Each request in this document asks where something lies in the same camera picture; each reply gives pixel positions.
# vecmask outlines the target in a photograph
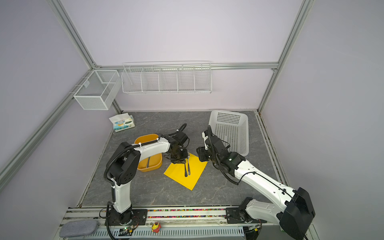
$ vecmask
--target white wire basket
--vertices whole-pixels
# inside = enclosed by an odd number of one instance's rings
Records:
[[[121,73],[123,92],[127,94],[212,92],[210,62],[165,63],[164,65],[123,63],[124,70]]]
[[[230,144],[228,149],[230,152],[237,152],[242,156],[248,155],[249,136],[247,115],[237,112],[213,110],[209,118],[209,125],[214,135]]]
[[[93,70],[73,97],[84,110],[108,110],[120,88],[116,70]]]

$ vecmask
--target tissue box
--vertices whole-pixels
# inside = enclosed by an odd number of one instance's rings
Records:
[[[115,132],[135,126],[135,121],[132,115],[129,115],[128,113],[119,114],[109,119],[113,123],[113,129]]]

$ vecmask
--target gray fabric case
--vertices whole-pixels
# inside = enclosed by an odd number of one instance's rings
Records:
[[[76,237],[92,234],[98,226],[96,220],[79,220],[67,222],[61,227],[60,237]]]

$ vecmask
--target wire shelf basket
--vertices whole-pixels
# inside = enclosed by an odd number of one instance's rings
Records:
[[[108,110],[120,88],[116,70],[93,70],[73,97],[84,110]]]
[[[178,63],[172,65],[123,63],[124,70],[121,73],[123,92],[127,94],[212,92],[210,62]]]

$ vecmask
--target yellow napkin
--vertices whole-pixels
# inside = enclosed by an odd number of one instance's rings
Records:
[[[185,167],[184,164],[173,164],[171,163],[167,170],[164,172],[164,175],[180,183],[189,190],[193,190],[197,180],[200,178],[201,174],[204,171],[207,162],[200,162],[199,158],[191,154],[189,157],[189,168],[191,175],[188,177],[185,176]]]

